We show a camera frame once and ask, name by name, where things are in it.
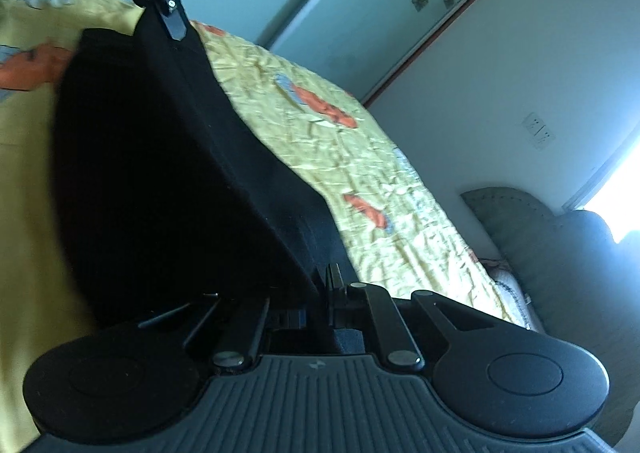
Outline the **black pants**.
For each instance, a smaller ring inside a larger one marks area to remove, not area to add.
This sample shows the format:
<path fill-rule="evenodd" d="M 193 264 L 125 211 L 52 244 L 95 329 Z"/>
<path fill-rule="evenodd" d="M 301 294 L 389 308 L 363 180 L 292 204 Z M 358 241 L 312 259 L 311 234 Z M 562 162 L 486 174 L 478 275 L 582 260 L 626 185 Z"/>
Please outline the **black pants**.
<path fill-rule="evenodd" d="M 52 195 L 91 326 L 116 331 L 205 294 L 298 308 L 337 265 L 326 200 L 235 112 L 200 36 L 152 11 L 130 35 L 86 29 L 58 86 Z"/>

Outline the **yellow floral bedspread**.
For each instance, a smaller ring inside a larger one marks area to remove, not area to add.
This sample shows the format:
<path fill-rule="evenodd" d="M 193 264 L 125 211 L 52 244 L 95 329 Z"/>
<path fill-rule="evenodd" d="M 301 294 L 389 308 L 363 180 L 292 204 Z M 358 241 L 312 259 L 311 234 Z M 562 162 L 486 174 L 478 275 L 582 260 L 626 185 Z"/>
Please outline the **yellow floral bedspread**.
<path fill-rule="evenodd" d="M 122 0 L 1 0 L 1 447 L 36 437 L 22 397 L 40 353 L 80 336 L 49 193 L 54 88 L 87 28 L 131 34 Z M 522 324 L 396 144 L 335 84 L 197 24 L 215 75 L 260 141 L 328 203 L 361 280 L 408 297 L 427 288 Z"/>

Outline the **grey striped pillow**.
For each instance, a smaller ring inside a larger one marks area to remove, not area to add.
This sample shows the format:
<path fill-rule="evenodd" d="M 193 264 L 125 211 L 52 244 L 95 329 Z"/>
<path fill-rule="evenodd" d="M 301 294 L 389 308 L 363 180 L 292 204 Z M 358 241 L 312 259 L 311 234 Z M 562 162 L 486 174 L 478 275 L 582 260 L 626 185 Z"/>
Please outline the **grey striped pillow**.
<path fill-rule="evenodd" d="M 546 331 L 535 312 L 532 299 L 523 291 L 506 260 L 482 259 L 480 264 L 497 288 L 500 299 L 514 323 L 524 329 L 544 334 Z"/>

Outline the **dark upholstered headboard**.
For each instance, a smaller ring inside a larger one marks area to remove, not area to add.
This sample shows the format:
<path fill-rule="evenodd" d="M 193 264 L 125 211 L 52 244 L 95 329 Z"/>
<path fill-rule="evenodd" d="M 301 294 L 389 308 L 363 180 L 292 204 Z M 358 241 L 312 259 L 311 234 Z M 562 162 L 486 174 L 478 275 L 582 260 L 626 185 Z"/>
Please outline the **dark upholstered headboard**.
<path fill-rule="evenodd" d="M 639 448 L 639 234 L 620 242 L 597 214 L 556 214 L 510 187 L 463 202 L 509 262 L 544 330 L 592 352 L 611 391 L 594 430 L 621 452 Z"/>

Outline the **bright window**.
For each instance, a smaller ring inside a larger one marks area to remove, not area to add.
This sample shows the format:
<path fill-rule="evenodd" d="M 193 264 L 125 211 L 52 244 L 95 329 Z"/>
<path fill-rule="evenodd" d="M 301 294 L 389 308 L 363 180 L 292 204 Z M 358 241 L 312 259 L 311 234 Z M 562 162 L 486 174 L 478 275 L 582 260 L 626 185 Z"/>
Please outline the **bright window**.
<path fill-rule="evenodd" d="M 584 209 L 605 222 L 615 243 L 639 231 L 639 127 L 615 153 Z"/>

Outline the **white wall socket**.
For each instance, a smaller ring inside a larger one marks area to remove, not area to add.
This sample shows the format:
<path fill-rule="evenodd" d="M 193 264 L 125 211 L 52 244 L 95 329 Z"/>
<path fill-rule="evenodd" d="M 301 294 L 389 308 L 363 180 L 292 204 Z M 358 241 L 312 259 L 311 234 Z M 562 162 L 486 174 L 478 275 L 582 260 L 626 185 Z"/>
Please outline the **white wall socket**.
<path fill-rule="evenodd" d="M 524 118 L 522 126 L 536 150 L 544 150 L 555 140 L 555 135 L 548 124 L 535 113 L 528 114 Z"/>

